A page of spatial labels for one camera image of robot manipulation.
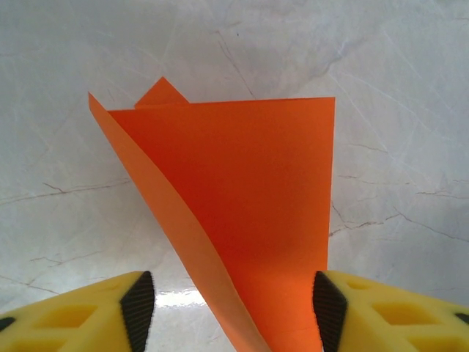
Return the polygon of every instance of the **orange paper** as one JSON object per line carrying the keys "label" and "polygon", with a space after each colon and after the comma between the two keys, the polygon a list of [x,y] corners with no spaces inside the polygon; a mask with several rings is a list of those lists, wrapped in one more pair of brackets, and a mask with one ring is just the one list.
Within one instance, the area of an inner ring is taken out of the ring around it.
{"label": "orange paper", "polygon": [[321,351],[334,99],[89,106],[237,351]]}

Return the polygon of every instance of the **white marble surface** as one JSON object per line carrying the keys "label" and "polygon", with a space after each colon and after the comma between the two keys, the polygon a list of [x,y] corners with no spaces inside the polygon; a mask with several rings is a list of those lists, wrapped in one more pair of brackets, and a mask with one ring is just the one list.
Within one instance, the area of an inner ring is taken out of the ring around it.
{"label": "white marble surface", "polygon": [[330,266],[469,304],[466,0],[0,1],[0,311],[126,271],[149,351],[232,351],[86,105],[334,95]]}

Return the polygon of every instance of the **black rubber pad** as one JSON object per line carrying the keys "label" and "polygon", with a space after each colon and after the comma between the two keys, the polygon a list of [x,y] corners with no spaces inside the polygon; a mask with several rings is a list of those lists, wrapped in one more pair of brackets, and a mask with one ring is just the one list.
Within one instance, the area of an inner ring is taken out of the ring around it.
{"label": "black rubber pad", "polygon": [[314,278],[313,308],[324,352],[337,352],[347,314],[347,299],[321,271],[316,272]]}
{"label": "black rubber pad", "polygon": [[144,352],[155,309],[152,274],[145,271],[120,300],[132,352]]}
{"label": "black rubber pad", "polygon": [[0,319],[0,332],[5,330],[8,326],[12,325],[15,321],[16,319],[14,319],[13,317],[6,317]]}
{"label": "black rubber pad", "polygon": [[464,321],[466,324],[469,324],[469,314],[464,314],[464,313],[456,313],[455,314],[459,319]]}

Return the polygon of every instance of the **orange origami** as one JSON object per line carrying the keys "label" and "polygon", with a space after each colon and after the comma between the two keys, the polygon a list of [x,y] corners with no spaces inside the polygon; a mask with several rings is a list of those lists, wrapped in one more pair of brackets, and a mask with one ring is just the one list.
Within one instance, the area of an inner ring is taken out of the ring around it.
{"label": "orange origami", "polygon": [[321,351],[334,99],[89,107],[237,351]]}

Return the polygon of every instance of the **folded paper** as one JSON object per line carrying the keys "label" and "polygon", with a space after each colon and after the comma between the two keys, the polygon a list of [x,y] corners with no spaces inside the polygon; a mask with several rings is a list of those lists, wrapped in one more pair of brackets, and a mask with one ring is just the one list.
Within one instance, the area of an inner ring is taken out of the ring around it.
{"label": "folded paper", "polygon": [[233,346],[321,351],[334,99],[189,103],[162,78],[89,107]]}

